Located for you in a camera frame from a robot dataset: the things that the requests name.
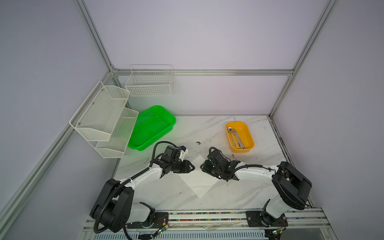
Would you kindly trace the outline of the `silver fork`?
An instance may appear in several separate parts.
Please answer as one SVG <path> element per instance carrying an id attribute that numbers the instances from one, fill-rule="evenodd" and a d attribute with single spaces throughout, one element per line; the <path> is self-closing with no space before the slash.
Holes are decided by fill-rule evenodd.
<path id="1" fill-rule="evenodd" d="M 238 145 L 240 146 L 240 148 L 244 148 L 244 145 L 243 145 L 243 142 L 239 136 L 239 134 L 237 133 L 237 131 L 235 129 L 232 129 L 232 132 L 233 134 L 235 135 L 236 139 L 237 139 L 237 142 L 238 142 Z"/>

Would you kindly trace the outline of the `silver knife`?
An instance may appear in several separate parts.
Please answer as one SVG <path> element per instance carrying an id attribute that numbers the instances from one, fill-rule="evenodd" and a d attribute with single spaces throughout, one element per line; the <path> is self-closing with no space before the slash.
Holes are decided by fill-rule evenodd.
<path id="1" fill-rule="evenodd" d="M 236 135 L 236 138 L 237 138 L 237 141 L 238 141 L 240 148 L 245 149 L 245 145 L 244 145 L 242 139 L 240 138 L 239 133 L 236 131 L 236 129 L 233 129 L 233 133 Z"/>

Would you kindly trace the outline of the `silver spoon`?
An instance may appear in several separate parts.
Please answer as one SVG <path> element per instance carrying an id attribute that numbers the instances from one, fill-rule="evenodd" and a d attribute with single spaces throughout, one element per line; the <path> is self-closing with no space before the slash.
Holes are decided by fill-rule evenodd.
<path id="1" fill-rule="evenodd" d="M 235 147 L 236 146 L 236 141 L 234 139 L 234 136 L 233 136 L 233 132 L 232 132 L 232 128 L 231 127 L 228 127 L 228 132 L 231 136 L 231 139 L 232 139 L 232 143 L 233 143 L 233 146 Z"/>

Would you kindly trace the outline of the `white paper napkin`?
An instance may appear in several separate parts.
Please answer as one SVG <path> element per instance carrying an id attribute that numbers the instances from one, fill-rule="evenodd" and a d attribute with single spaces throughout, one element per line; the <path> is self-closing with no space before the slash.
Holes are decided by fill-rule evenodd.
<path id="1" fill-rule="evenodd" d="M 192 161 L 195 169 L 188 174 L 179 175 L 199 198 L 202 198 L 219 181 L 200 169 L 205 160 L 202 156 L 198 156 Z"/>

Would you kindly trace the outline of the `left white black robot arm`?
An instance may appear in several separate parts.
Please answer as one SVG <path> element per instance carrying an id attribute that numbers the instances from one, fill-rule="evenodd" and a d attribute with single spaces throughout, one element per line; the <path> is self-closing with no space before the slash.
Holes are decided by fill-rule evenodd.
<path id="1" fill-rule="evenodd" d="M 146 228 L 152 226 L 156 210 L 144 202 L 135 204 L 135 192 L 168 173 L 189 174 L 194 171 L 194 165 L 185 159 L 187 154 L 185 146 L 160 141 L 155 144 L 151 160 L 143 170 L 119 181 L 107 180 L 90 212 L 90 217 L 95 221 L 94 234 L 124 230 L 130 240 L 127 224 L 137 222 Z"/>

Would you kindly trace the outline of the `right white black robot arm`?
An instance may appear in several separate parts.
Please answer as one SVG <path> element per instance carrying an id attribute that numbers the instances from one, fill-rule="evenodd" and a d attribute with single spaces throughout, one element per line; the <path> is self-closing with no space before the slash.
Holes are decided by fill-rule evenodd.
<path id="1" fill-rule="evenodd" d="M 280 225 L 279 229 L 267 234 L 268 238 L 279 237 L 287 229 L 285 213 L 291 209 L 304 210 L 307 207 L 312 188 L 311 181 L 288 162 L 277 166 L 247 164 L 230 160 L 221 150 L 211 147 L 207 159 L 200 165 L 202 172 L 226 182 L 255 181 L 274 186 L 277 195 L 267 200 L 257 217 L 247 215 L 249 222 L 256 222 L 266 228 Z"/>

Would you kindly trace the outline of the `green plastic basket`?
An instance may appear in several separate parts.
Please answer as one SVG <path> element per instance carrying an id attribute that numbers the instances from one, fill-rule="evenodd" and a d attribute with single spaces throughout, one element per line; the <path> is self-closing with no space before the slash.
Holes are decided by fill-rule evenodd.
<path id="1" fill-rule="evenodd" d="M 128 147 L 143 151 L 169 133 L 176 117 L 162 106 L 153 106 L 138 115 Z"/>

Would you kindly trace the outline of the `yellow plastic tray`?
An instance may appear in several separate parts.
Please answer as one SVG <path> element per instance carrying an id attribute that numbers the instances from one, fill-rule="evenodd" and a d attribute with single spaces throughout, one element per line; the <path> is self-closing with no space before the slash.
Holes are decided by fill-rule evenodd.
<path id="1" fill-rule="evenodd" d="M 242 139 L 242 141 L 245 145 L 245 149 L 240 148 L 234 134 L 233 134 L 233 136 L 234 136 L 234 139 L 236 141 L 236 146 L 235 147 L 233 146 L 231 136 L 228 132 L 228 127 L 231 127 L 232 129 L 236 129 L 236 131 L 239 133 L 240 138 Z M 253 140 L 252 134 L 251 134 L 250 129 L 248 128 L 247 124 L 245 124 L 243 122 L 229 122 L 226 124 L 225 129 L 226 129 L 226 134 L 227 134 L 228 141 L 230 144 L 230 150 L 233 153 L 239 153 L 239 154 L 240 153 L 248 153 L 255 147 L 255 142 Z"/>

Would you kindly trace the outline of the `lower white mesh shelf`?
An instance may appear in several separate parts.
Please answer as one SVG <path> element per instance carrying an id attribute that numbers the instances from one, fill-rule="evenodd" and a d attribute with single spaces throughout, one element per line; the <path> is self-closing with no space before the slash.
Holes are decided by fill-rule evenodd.
<path id="1" fill-rule="evenodd" d="M 104 159 L 121 158 L 128 147 L 139 112 L 123 108 L 121 116 L 107 142 L 97 142 L 95 150 Z"/>

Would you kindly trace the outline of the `white mesh shelf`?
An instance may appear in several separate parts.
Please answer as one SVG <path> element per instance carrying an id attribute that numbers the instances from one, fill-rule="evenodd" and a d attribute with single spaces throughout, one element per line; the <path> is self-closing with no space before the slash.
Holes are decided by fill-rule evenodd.
<path id="1" fill-rule="evenodd" d="M 128 147 L 139 112 L 123 108 L 121 116 L 107 142 L 97 142 L 95 150 L 104 159 L 121 158 Z"/>
<path id="2" fill-rule="evenodd" d="M 107 142 L 126 106 L 130 92 L 98 82 L 89 98 L 69 121 L 88 142 Z"/>

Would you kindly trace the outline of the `upper white mesh shelf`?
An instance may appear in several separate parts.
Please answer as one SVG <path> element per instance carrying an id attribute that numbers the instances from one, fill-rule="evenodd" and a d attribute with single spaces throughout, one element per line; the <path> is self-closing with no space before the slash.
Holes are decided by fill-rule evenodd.
<path id="1" fill-rule="evenodd" d="M 126 106 L 130 92 L 98 82 L 89 98 L 69 121 L 88 142 L 107 142 Z"/>

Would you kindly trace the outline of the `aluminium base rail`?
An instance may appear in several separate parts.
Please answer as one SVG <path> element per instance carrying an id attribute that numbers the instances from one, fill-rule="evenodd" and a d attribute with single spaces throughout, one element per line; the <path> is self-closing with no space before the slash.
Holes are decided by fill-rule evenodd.
<path id="1" fill-rule="evenodd" d="M 337 236 L 322 209 L 291 210 L 271 227 L 257 220 L 257 209 L 162 211 L 149 228 L 130 223 L 113 233 L 93 232 L 88 219 L 81 240 L 141 240 L 157 234 L 156 240 L 336 240 Z"/>

